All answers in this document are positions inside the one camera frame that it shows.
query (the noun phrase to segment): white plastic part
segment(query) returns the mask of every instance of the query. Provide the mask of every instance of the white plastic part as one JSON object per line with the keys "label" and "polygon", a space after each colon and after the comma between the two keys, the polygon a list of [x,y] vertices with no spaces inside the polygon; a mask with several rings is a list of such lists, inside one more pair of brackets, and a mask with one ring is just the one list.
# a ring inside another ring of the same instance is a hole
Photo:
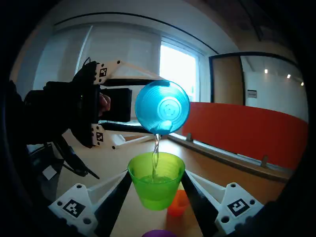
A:
{"label": "white plastic part", "polygon": [[164,80],[164,78],[158,76],[157,74],[154,74],[150,71],[147,71],[143,68],[137,67],[133,64],[129,64],[127,62],[123,62],[122,60],[112,61],[112,62],[106,62],[106,63],[98,63],[96,65],[96,71],[95,71],[95,79],[93,84],[99,85],[105,83],[107,79],[115,79],[115,78],[124,78],[124,77],[114,77],[113,74],[122,66],[132,68],[135,71],[141,72],[144,75],[147,75],[147,77],[128,77],[128,78],[135,78],[135,79],[151,79],[151,80]]}
{"label": "white plastic part", "polygon": [[67,225],[76,226],[78,232],[85,236],[89,236],[98,225],[88,191],[83,184],[72,186],[49,209],[59,218],[64,218]]}
{"label": "white plastic part", "polygon": [[90,236],[98,225],[95,211],[122,181],[126,173],[127,170],[88,189],[83,184],[75,184],[52,203],[49,209],[59,218],[66,219],[67,225],[74,225],[78,228],[78,232]]}
{"label": "white plastic part", "polygon": [[[136,132],[118,132],[118,131],[108,131],[104,130],[99,124],[92,124],[92,143],[98,147],[106,147],[112,150],[119,149],[122,147],[127,147],[144,141],[154,139],[154,135],[148,135],[145,133]],[[137,139],[126,141],[123,135],[134,135],[141,136]]]}
{"label": "white plastic part", "polygon": [[235,182],[222,187],[192,172],[186,172],[218,211],[215,220],[218,233],[215,236],[226,236],[233,232],[263,207],[258,200]]}

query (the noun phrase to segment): sign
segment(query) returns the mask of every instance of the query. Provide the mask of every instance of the sign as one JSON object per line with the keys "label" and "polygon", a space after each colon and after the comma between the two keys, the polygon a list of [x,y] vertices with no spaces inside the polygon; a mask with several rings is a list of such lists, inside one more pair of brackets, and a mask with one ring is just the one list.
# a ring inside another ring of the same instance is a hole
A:
{"label": "sign", "polygon": [[257,98],[257,91],[256,90],[247,90],[247,97],[248,98]]}

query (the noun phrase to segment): water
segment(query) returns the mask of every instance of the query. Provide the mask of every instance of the water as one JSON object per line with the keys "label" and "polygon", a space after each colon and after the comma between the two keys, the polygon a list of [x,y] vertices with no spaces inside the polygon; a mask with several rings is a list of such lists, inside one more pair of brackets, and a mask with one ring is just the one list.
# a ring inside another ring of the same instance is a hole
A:
{"label": "water", "polygon": [[155,179],[158,178],[156,177],[156,168],[158,165],[158,160],[159,160],[159,141],[160,141],[160,134],[155,134],[155,148],[154,152],[152,153],[152,182],[155,182]]}
{"label": "water", "polygon": [[[151,175],[144,176],[140,180],[145,183],[152,183],[152,176]],[[171,182],[171,181],[172,179],[167,176],[155,176],[155,179],[154,179],[155,184],[163,184],[163,183]]]}

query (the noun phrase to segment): orange cup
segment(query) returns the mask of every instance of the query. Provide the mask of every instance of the orange cup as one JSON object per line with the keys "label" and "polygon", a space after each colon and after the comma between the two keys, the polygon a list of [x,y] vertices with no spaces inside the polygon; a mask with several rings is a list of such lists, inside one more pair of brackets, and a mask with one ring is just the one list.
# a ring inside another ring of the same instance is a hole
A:
{"label": "orange cup", "polygon": [[172,216],[181,216],[190,202],[184,190],[177,190],[175,198],[167,209],[167,213]]}

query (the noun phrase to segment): window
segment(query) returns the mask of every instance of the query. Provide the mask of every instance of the window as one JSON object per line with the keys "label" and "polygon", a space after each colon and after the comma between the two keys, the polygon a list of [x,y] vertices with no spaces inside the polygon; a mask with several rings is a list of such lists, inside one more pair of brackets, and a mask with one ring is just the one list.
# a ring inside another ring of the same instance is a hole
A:
{"label": "window", "polygon": [[191,52],[161,43],[159,76],[180,85],[193,102],[199,101],[198,65],[198,57]]}

